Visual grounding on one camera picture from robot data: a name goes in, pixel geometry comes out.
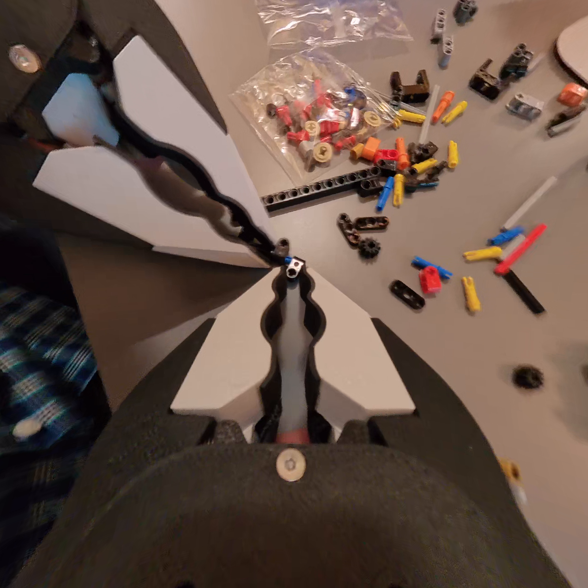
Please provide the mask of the black bracket piece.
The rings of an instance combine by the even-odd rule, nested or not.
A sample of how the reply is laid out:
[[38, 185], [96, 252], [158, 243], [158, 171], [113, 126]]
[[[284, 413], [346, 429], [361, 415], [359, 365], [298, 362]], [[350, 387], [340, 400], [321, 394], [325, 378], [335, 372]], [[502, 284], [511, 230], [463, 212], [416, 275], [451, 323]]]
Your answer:
[[488, 71], [492, 62], [490, 58], [483, 62], [468, 83], [472, 91], [489, 101], [496, 100], [504, 90], [503, 81]]
[[404, 84], [397, 70], [391, 73], [389, 80], [394, 100], [407, 104], [423, 104], [429, 99], [430, 83], [427, 70], [419, 70], [413, 84]]

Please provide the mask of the long light grey axle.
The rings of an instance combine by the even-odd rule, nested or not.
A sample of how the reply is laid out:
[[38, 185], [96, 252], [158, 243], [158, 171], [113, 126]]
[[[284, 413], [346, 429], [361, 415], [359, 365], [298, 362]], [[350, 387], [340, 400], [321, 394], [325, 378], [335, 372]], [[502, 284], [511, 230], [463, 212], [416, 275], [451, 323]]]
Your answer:
[[548, 193], [550, 189], [552, 189], [555, 184], [557, 183], [557, 177], [551, 176], [547, 180], [545, 180], [540, 187], [538, 187], [532, 195], [530, 195], [519, 207], [515, 212], [511, 214], [511, 216], [505, 221], [505, 223], [500, 227], [500, 231], [506, 232], [513, 229], [519, 221], [526, 215], [526, 213], [531, 210], [531, 208], [540, 201], [540, 199]]

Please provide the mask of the pale rounded board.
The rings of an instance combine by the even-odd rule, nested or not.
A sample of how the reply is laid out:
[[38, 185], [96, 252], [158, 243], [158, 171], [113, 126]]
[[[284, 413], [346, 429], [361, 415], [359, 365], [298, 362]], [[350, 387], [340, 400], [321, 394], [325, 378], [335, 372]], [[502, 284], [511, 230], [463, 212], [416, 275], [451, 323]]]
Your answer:
[[569, 76], [587, 86], [587, 16], [559, 34], [555, 41], [555, 56]]

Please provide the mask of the long black axle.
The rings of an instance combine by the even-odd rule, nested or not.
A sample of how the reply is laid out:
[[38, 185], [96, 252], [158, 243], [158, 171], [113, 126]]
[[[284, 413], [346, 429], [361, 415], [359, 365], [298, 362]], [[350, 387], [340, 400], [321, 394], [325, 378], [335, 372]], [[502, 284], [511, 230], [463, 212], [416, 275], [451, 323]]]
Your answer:
[[532, 312], [534, 315], [541, 315], [545, 313], [545, 307], [537, 300], [529, 288], [512, 270], [505, 273], [503, 275], [503, 279], [515, 292], [523, 304], [525, 304], [526, 308], [528, 308], [530, 312]]

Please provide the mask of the black axle with blue pins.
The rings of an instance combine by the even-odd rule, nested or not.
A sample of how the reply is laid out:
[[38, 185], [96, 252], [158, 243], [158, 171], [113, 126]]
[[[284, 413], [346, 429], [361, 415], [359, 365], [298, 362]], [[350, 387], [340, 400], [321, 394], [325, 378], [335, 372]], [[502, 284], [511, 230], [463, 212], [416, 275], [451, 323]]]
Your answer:
[[292, 261], [290, 256], [290, 241], [287, 238], [279, 238], [269, 245], [255, 247], [257, 255], [270, 266], [287, 266]]

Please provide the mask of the medium light grey axle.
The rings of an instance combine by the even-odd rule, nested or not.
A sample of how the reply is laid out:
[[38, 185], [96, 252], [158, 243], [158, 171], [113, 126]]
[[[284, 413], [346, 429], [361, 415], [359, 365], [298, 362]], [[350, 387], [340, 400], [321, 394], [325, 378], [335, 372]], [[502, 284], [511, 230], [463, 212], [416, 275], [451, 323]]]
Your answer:
[[424, 143], [427, 143], [427, 141], [428, 141], [430, 124], [432, 121], [432, 116], [434, 114], [435, 108], [437, 106], [439, 92], [440, 92], [440, 86], [434, 85], [434, 87], [431, 91], [430, 97], [429, 97], [428, 106], [427, 106], [427, 110], [426, 110], [426, 114], [425, 114], [425, 119], [424, 119], [422, 126], [421, 126], [421, 130], [420, 130], [420, 134], [419, 134], [419, 138], [418, 138], [418, 142], [417, 142], [418, 144], [424, 144]]

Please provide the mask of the black grey connector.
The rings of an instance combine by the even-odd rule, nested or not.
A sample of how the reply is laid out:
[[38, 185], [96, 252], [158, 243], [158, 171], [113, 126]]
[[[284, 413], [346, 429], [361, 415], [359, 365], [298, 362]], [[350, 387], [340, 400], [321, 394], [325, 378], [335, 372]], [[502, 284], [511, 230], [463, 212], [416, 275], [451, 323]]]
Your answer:
[[546, 133], [548, 137], [554, 138], [569, 131], [578, 124], [581, 116], [587, 110], [586, 104], [569, 107], [556, 114], [547, 124]]

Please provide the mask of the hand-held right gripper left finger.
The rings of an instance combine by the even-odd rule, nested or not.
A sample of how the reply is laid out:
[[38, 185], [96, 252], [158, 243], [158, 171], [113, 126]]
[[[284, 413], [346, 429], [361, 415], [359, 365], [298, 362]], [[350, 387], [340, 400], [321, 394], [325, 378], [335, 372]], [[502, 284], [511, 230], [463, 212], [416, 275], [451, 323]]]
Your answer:
[[281, 407], [275, 337], [286, 291], [285, 271], [271, 270], [217, 315], [171, 403], [174, 414], [237, 422], [248, 442], [259, 436], [255, 426]]

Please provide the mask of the empty clear plastic bag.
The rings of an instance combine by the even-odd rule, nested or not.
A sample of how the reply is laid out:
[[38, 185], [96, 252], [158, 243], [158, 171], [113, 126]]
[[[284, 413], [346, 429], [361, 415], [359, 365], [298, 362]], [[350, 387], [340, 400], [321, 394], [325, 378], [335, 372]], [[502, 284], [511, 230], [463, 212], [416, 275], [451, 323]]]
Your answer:
[[413, 40], [397, 1], [255, 1], [270, 48]]

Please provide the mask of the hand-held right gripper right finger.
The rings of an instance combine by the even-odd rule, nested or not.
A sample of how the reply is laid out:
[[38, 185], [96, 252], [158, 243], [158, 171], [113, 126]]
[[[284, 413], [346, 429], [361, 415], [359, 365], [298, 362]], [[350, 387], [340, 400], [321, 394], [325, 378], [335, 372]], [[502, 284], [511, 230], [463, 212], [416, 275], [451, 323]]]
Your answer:
[[299, 275], [311, 336], [305, 370], [311, 443], [336, 441], [350, 421], [411, 415], [415, 403], [369, 313], [313, 269]]

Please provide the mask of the long black beam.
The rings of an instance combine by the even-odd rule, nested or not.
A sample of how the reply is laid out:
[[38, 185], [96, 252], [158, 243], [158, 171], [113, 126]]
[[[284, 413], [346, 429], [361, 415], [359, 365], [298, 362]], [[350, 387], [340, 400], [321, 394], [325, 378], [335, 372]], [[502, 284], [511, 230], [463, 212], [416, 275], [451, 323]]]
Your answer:
[[371, 166], [261, 196], [260, 201], [268, 212], [277, 212], [347, 192], [367, 196], [370, 191], [381, 186], [380, 180], [387, 171], [381, 166]]

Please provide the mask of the blue plaid shirt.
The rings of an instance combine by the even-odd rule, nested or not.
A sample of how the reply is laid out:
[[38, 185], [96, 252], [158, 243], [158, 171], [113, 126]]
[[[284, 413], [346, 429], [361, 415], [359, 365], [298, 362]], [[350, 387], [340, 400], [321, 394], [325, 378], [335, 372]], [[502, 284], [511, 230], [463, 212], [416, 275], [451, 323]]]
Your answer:
[[1, 587], [60, 517], [110, 415], [77, 309], [1, 279]]

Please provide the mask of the cluster of black connectors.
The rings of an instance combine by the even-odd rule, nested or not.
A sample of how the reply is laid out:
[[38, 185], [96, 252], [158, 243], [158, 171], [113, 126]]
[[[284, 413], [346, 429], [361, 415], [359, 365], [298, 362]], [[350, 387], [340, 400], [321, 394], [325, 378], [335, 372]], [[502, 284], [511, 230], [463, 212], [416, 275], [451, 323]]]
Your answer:
[[[432, 142], [424, 144], [409, 143], [407, 150], [410, 156], [411, 165], [414, 165], [429, 158], [436, 159], [435, 157], [438, 151], [438, 147]], [[368, 198], [371, 196], [378, 195], [382, 187], [384, 186], [386, 179], [389, 176], [395, 176], [395, 174], [400, 173], [396, 169], [396, 167], [390, 166], [383, 168], [388, 169], [388, 171], [385, 172], [385, 176], [380, 180], [381, 186], [377, 189], [370, 191], [370, 194], [367, 196], [358, 194], [361, 198]], [[437, 165], [433, 169], [417, 177], [409, 176], [404, 170], [401, 173], [403, 173], [406, 176], [405, 193], [414, 194], [415, 192], [430, 191], [437, 188], [439, 185], [440, 175], [446, 169], [448, 169], [447, 161], [438, 160]]]

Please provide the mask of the black two-hole liftarm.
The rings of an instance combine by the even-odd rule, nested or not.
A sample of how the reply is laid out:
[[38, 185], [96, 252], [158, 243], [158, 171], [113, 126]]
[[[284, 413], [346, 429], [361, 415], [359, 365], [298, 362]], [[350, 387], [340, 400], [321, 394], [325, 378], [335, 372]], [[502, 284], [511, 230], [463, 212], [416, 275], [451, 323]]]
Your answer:
[[391, 294], [413, 311], [421, 311], [426, 305], [425, 299], [400, 280], [393, 280], [389, 285]]

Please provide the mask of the clear bag of small parts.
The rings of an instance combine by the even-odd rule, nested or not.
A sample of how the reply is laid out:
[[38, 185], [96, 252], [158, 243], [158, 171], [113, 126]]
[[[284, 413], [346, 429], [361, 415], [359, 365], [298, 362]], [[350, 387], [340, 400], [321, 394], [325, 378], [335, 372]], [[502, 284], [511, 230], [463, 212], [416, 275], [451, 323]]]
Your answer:
[[233, 105], [295, 183], [334, 169], [399, 122], [400, 106], [382, 99], [348, 65], [321, 48], [272, 63], [230, 94]]

